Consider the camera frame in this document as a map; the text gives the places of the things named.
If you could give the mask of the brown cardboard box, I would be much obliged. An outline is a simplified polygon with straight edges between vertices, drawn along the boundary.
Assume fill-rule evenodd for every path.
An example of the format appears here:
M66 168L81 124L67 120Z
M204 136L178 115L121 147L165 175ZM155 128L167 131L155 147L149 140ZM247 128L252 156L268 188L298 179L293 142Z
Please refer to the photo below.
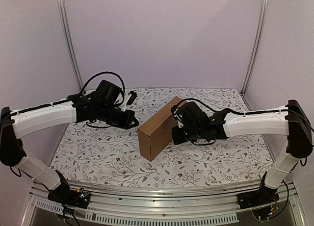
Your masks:
M174 119L171 108L181 101L181 98L174 97L138 128L140 154L146 160L153 161L172 142L171 128L178 122Z

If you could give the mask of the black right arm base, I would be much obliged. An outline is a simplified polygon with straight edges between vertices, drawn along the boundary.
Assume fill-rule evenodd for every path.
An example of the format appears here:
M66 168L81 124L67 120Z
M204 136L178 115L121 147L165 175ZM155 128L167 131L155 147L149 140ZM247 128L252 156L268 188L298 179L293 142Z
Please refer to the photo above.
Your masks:
M237 203L240 209L252 208L279 200L277 189L271 189L261 185L258 190L237 195Z

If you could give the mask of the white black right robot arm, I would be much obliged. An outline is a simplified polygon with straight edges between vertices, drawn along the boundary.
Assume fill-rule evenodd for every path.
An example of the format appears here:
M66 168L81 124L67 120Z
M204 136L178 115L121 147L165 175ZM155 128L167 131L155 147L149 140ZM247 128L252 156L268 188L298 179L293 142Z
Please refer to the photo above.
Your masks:
M171 108L178 121L172 128L175 145L205 140L207 145L241 135L273 134L287 137L287 143L274 165L265 174L263 187L254 193L257 204L265 204L294 166L313 152L314 131L296 100L268 110L238 112L226 108L208 116L196 99L184 99Z

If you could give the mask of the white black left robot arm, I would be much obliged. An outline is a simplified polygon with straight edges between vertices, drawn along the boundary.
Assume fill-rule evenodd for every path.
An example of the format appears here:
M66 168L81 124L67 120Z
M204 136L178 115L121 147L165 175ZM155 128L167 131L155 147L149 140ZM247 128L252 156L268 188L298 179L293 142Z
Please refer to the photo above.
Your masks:
M65 99L22 110L2 109L0 114L0 161L41 182L62 203L73 193L63 185L61 175L23 148L22 139L39 131L65 124L101 121L106 127L131 129L139 125L135 112L128 110L137 94L102 80L89 94L78 93Z

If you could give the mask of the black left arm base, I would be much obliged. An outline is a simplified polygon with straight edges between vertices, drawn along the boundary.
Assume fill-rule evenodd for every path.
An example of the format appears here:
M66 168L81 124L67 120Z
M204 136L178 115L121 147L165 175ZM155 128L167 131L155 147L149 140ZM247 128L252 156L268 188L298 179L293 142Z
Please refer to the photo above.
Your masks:
M60 185L55 190L49 190L48 199L64 205L87 209L91 192L84 188L70 189L68 185Z

